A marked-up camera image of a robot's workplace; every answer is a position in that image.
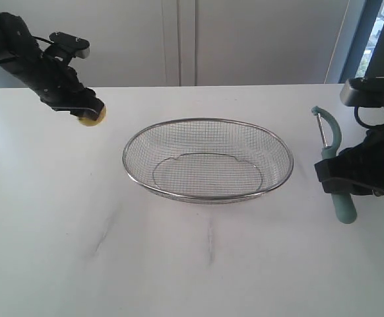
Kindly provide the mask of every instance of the basket rim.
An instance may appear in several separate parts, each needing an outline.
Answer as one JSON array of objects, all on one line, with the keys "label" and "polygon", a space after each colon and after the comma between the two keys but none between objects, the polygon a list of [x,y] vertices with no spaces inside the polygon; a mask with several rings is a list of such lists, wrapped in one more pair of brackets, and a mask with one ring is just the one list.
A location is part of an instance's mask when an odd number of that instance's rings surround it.
[{"label": "basket rim", "polygon": [[[129,170],[129,167],[127,166],[127,162],[126,162],[126,156],[127,156],[127,153],[128,153],[128,150],[130,148],[130,146],[132,145],[133,141],[139,137],[140,135],[142,135],[143,133],[147,132],[148,130],[151,130],[151,129],[154,129],[155,127],[160,127],[160,126],[164,126],[164,125],[170,125],[170,124],[175,124],[175,123],[182,123],[182,122],[224,122],[224,123],[233,123],[233,124],[238,124],[238,125],[245,125],[245,126],[248,126],[248,127],[253,127],[255,129],[258,129],[260,131],[263,131],[265,133],[268,133],[269,135],[271,135],[272,137],[274,137],[285,149],[286,149],[286,152],[287,152],[287,155],[288,155],[288,158],[289,158],[289,169],[286,173],[286,175],[275,185],[272,185],[270,187],[267,187],[267,188],[263,188],[261,190],[257,190],[255,192],[251,192],[251,193],[248,193],[248,194],[240,194],[240,195],[224,195],[224,196],[203,196],[203,195],[182,195],[182,194],[177,194],[177,193],[172,193],[172,192],[167,192],[165,190],[161,190],[159,188],[155,188],[153,186],[150,186],[148,184],[145,184],[144,182],[138,180],[137,178],[135,178],[133,176],[133,173]],[[160,193],[160,194],[164,194],[164,195],[167,195],[167,196],[172,196],[172,197],[176,197],[178,199],[190,199],[190,200],[202,200],[202,201],[222,201],[222,200],[233,200],[233,199],[242,199],[242,198],[247,198],[247,197],[255,197],[255,196],[258,196],[258,195],[263,195],[267,192],[270,192],[272,190],[275,190],[276,188],[279,188],[281,185],[283,185],[288,179],[289,177],[292,175],[292,172],[293,172],[293,168],[294,168],[294,159],[293,159],[293,154],[291,152],[291,150],[289,149],[289,147],[287,146],[287,144],[275,133],[273,133],[272,131],[268,130],[268,129],[265,129],[264,127],[261,127],[259,125],[255,125],[255,124],[252,124],[252,123],[247,123],[247,122],[242,122],[242,121],[237,121],[237,120],[230,120],[230,119],[221,119],[221,118],[183,118],[183,119],[175,119],[175,120],[169,120],[169,121],[164,121],[164,122],[160,122],[160,123],[155,123],[155,124],[152,124],[142,130],[140,130],[138,133],[134,134],[134,136],[132,136],[132,138],[130,138],[130,140],[127,142],[124,150],[123,150],[123,154],[122,154],[122,163],[123,163],[123,167],[125,168],[125,171],[127,173],[127,175],[130,177],[130,179],[132,179],[132,181],[134,181],[135,183],[141,185],[142,187],[152,191],[152,192],[156,192],[156,193]]]}]

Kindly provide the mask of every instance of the mesh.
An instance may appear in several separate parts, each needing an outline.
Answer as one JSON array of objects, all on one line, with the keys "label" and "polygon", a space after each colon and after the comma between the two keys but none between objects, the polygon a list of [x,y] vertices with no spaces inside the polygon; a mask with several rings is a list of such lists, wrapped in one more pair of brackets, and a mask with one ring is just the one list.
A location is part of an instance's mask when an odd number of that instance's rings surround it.
[{"label": "mesh", "polygon": [[223,203],[263,194],[287,180],[293,159],[277,136],[246,123],[190,119],[161,123],[126,146],[128,174],[172,199]]}]

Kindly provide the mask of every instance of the teal peeler handle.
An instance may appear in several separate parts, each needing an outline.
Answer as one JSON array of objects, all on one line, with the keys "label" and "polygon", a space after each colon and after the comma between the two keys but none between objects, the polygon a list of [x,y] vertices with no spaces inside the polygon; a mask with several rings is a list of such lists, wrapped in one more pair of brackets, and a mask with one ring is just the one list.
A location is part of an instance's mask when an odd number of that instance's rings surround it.
[{"label": "teal peeler handle", "polygon": [[[330,146],[323,148],[321,156],[323,159],[336,157],[337,150],[342,143],[342,132],[340,130],[340,126],[328,111],[320,107],[314,107],[311,111],[314,116],[319,114],[325,121],[327,121],[333,131],[333,142]],[[336,209],[337,219],[342,223],[353,223],[358,214],[350,194],[331,194],[331,198],[333,199],[333,204]]]}]

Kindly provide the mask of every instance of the white table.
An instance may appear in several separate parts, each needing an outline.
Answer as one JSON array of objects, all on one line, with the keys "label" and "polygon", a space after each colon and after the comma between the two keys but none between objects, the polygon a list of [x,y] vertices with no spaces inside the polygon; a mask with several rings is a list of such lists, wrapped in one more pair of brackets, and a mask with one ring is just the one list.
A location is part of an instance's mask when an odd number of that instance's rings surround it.
[{"label": "white table", "polygon": [[[355,197],[359,217],[344,225],[313,168],[312,106],[336,116],[344,146],[363,139],[340,89],[98,88],[108,113],[96,127],[0,89],[0,316],[384,316],[384,197]],[[215,206],[130,181],[121,152],[134,133],[203,116],[278,134],[294,154],[289,181]]]}]

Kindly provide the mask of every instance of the wire mesh basket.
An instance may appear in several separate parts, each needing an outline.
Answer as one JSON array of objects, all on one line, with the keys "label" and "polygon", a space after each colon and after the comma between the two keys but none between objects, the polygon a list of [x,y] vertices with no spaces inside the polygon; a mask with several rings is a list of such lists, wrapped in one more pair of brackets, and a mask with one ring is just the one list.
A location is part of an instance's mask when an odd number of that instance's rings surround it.
[{"label": "wire mesh basket", "polygon": [[289,148],[273,132],[248,123],[194,118],[158,123],[126,145],[123,165],[154,194],[191,203],[258,197],[287,181]]}]

